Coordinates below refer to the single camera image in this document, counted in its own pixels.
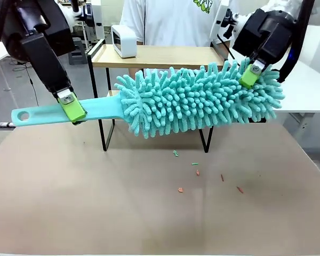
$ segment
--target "person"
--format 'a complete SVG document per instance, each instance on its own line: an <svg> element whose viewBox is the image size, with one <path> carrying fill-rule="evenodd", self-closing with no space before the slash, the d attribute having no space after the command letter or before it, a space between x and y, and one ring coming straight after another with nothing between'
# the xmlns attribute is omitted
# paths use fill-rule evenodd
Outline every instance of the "person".
<svg viewBox="0 0 320 256"><path fill-rule="evenodd" d="M124 0L120 25L131 28L137 44L156 46L210 46L210 31L220 0ZM238 1L230 0L233 13L238 12ZM229 46L230 39L219 36ZM227 50L220 41L225 56ZM131 77L139 69L129 69Z"/></svg>

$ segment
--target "wooden desk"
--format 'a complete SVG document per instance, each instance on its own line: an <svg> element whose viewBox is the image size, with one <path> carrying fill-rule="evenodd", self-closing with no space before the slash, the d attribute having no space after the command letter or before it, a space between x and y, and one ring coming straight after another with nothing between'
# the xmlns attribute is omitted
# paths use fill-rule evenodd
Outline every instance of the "wooden desk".
<svg viewBox="0 0 320 256"><path fill-rule="evenodd" d="M138 55L135 58L122 59L114 50L112 44L104 44L92 58L94 67L105 68L190 68L199 69L216 62L224 65L224 60L218 56L212 47L159 47L138 45Z"/></svg>
<svg viewBox="0 0 320 256"><path fill-rule="evenodd" d="M0 145L1 253L320 254L320 172L280 125L219 128L209 154L197 131L116 121L106 153L98 135L20 127Z"/></svg>

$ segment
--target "small debris piece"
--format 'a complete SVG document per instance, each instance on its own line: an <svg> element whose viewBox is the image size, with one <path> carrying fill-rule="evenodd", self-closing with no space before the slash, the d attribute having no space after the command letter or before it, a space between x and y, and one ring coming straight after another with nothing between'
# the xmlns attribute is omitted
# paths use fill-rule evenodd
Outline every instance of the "small debris piece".
<svg viewBox="0 0 320 256"><path fill-rule="evenodd" d="M243 189L240 187L237 187L237 189L239 190L239 192L241 192L242 194L244 194Z"/></svg>

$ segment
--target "brown table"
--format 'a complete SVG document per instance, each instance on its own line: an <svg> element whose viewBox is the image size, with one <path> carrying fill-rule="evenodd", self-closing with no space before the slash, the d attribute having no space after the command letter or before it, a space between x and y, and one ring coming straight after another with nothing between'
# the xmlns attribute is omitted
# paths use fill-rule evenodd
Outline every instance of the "brown table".
<svg viewBox="0 0 320 256"><path fill-rule="evenodd" d="M192 46L149 46L138 45L138 54L135 58L122 59L114 50L112 44L106 44L105 40L100 40L87 54L88 66L92 90L95 98L98 98L97 86L94 74L94 67L106 68L108 91L111 91L109 68L190 68L199 69L201 65L208 66L211 62L216 62L219 67L224 64L217 53L214 45L211 47L192 47ZM102 120L98 120L102 147L107 151L110 138L114 130L115 120L112 120L108 136L106 138ZM205 142L204 136L200 131L201 140L205 152L208 152L210 138L213 128L210 129L209 138Z"/></svg>
<svg viewBox="0 0 320 256"><path fill-rule="evenodd" d="M98 134L21 127L0 145L1 253L320 254L320 172L282 126L218 128L209 154L197 131L116 121L105 153Z"/></svg>

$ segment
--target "cleaning brush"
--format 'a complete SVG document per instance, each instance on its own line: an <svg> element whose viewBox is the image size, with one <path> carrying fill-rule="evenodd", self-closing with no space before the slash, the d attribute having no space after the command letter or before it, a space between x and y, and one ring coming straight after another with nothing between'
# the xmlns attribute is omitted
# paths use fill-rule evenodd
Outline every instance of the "cleaning brush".
<svg viewBox="0 0 320 256"><path fill-rule="evenodd" d="M280 108L284 99L279 72L268 67L258 78L253 88L247 89L239 83L250 63L249 58L224 63L218 71L216 63L200 70L181 68L175 72L170 68L161 71L142 71L135 80L128 75L118 77L115 86L120 93L113 97L80 101L87 111L82 119L121 118L129 123L129 130L136 136L142 132L145 138L186 132L204 127L220 126L234 122L248 123L251 118L258 122L262 118L276 118L274 108ZM22 121L20 116L28 113ZM13 123L17 126L69 122L60 105L13 110Z"/></svg>

